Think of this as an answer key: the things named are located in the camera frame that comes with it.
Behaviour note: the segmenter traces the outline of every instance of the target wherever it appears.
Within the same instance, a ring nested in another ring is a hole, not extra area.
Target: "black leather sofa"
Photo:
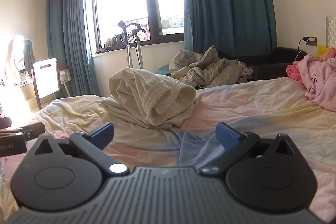
[[[218,52],[219,58],[227,58],[230,60],[238,59],[239,61],[244,62],[247,66],[253,66],[252,80],[269,80],[278,77],[286,77],[286,68],[294,62],[297,54],[297,49],[284,47],[275,48],[272,51],[272,54],[267,56],[231,57],[223,52]],[[296,60],[302,60],[305,55],[307,55],[307,53],[301,51]]]

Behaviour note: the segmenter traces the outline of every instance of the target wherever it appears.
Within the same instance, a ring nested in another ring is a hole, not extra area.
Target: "yellow fabric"
[[[326,56],[329,53],[330,49],[323,45],[317,45],[317,52],[314,54],[315,57]]]

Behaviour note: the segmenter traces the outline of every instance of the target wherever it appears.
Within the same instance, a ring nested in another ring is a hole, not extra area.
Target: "window frame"
[[[169,42],[179,42],[184,41],[184,33],[172,33],[172,34],[161,34],[161,18],[159,5],[156,0],[146,0],[147,3],[147,13],[148,13],[148,27],[150,30],[151,40],[141,41],[141,46],[169,43]],[[95,40],[97,46],[97,52],[115,51],[126,48],[125,44],[112,46],[112,47],[103,47],[100,41],[100,29],[98,24],[98,14],[97,14],[97,0],[92,0],[92,9],[93,9],[93,25]],[[130,47],[136,47],[136,43],[130,43]]]

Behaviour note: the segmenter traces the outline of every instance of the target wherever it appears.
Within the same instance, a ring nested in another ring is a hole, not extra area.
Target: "tie-dye bedding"
[[[181,128],[172,131],[145,129],[113,117],[102,107],[103,98],[94,95],[55,100],[32,122],[43,122],[46,132],[55,138],[89,132],[103,122],[112,122],[115,137],[104,152],[130,168],[202,166],[224,152],[213,136],[218,122],[265,138],[286,133],[318,179],[318,192],[310,209],[329,222],[336,215],[336,113],[309,102],[305,91],[300,83],[288,78],[199,90],[200,103]],[[0,158],[0,221],[17,210],[9,181],[23,157]]]

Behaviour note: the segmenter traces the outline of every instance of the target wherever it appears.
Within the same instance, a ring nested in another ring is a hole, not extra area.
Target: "circular indentation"
[[[46,190],[57,190],[68,186],[74,179],[74,173],[65,167],[47,167],[35,176],[38,186]]]
[[[214,174],[217,174],[219,171],[219,168],[217,166],[206,166],[206,167],[203,167],[202,168],[202,172],[203,173],[206,173],[208,175],[214,175]]]
[[[113,173],[123,173],[127,170],[127,166],[124,164],[112,164],[110,166],[110,171]]]
[[[293,175],[280,167],[265,167],[254,174],[255,181],[268,189],[284,189],[293,183]]]

